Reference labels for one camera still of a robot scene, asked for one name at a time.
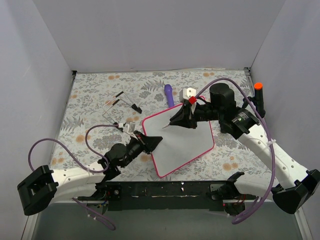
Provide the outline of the pink framed whiteboard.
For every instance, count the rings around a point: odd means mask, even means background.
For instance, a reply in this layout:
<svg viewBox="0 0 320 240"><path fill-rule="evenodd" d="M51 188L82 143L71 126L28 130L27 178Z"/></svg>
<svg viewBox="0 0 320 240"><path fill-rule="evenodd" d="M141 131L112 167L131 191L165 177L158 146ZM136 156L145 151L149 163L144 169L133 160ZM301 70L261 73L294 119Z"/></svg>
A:
<svg viewBox="0 0 320 240"><path fill-rule="evenodd" d="M146 136L162 137L151 155L156 174L160 178L208 153L215 146L210 122L199 122L196 129L179 126L163 128L181 106L180 103L150 115L141 124Z"/></svg>

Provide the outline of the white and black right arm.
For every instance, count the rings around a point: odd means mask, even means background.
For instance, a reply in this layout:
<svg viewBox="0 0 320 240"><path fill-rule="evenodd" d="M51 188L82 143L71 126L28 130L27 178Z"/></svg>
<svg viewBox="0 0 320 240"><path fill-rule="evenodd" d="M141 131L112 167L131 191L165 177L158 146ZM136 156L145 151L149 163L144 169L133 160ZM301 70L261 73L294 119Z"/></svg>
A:
<svg viewBox="0 0 320 240"><path fill-rule="evenodd" d="M222 133L230 134L234 139L250 149L270 170L271 182L278 180L278 185L270 183L262 187L237 181L242 175L235 173L226 184L216 190L216 195L226 194L237 199L243 194L272 197L275 204L284 212L294 214L317 190L320 185L320 172L308 170L289 156L265 129L262 121L265 116L263 86L255 87L254 97L245 97L243 105L237 106L234 91L226 83L214 83L206 87L210 101L200 104L199 93L193 88L180 91L179 111L170 118L170 126L195 129L199 122L218 121Z"/></svg>

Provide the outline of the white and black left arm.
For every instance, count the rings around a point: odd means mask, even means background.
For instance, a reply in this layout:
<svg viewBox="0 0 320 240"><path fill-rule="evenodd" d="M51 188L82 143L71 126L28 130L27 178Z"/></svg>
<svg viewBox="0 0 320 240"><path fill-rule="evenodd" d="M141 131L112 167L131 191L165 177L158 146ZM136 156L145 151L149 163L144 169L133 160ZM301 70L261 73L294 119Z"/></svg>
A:
<svg viewBox="0 0 320 240"><path fill-rule="evenodd" d="M134 132L128 144L116 143L103 158L89 165L68 169L50 169L42 165L17 185L23 212L32 216L51 203L80 197L83 200L110 199L111 190L105 183L121 174L141 153L150 155L163 140L161 136L146 136Z"/></svg>

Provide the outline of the black stick with orange tip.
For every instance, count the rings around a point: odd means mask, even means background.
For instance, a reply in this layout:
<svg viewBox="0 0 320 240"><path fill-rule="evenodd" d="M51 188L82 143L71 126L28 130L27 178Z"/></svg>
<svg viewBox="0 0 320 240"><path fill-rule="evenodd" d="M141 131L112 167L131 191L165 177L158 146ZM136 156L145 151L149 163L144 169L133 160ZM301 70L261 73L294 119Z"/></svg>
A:
<svg viewBox="0 0 320 240"><path fill-rule="evenodd" d="M254 96L248 96L248 100L253 103L256 111L259 113L260 117L263 119L266 115L264 107L264 96L263 96L263 84L257 82L254 84Z"/></svg>

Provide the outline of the floral patterned table mat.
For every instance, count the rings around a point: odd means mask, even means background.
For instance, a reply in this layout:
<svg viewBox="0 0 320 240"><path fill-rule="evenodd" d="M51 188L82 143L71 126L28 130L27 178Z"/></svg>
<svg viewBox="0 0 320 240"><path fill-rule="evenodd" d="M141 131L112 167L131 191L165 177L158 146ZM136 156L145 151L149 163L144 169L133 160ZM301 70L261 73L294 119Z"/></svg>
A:
<svg viewBox="0 0 320 240"><path fill-rule="evenodd" d="M69 169L79 164L88 165L98 161L117 143L126 143L129 136L109 127L103 118L102 106L121 91L142 109L142 113L127 110L119 121L135 122L135 128L142 130L142 121L167 108L164 86L173 89L173 99L179 100L183 88L201 90L216 78L226 78L234 90L238 105L243 95L251 95L251 85L242 70L182 70L155 72L112 72L77 73L68 97L51 167ZM228 134L220 132L217 122L211 123L214 148L175 172L164 177L165 181L225 180L236 172L243 172L243 180L269 182L271 171L247 147Z"/></svg>

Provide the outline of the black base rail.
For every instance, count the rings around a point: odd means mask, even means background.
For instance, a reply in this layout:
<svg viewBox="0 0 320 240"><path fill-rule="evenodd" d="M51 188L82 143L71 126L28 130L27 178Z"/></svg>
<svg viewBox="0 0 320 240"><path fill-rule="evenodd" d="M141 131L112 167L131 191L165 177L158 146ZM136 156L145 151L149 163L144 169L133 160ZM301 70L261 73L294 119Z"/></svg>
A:
<svg viewBox="0 0 320 240"><path fill-rule="evenodd" d="M210 210L223 211L223 201L241 194L225 181L106 181L79 201L106 202L109 211Z"/></svg>

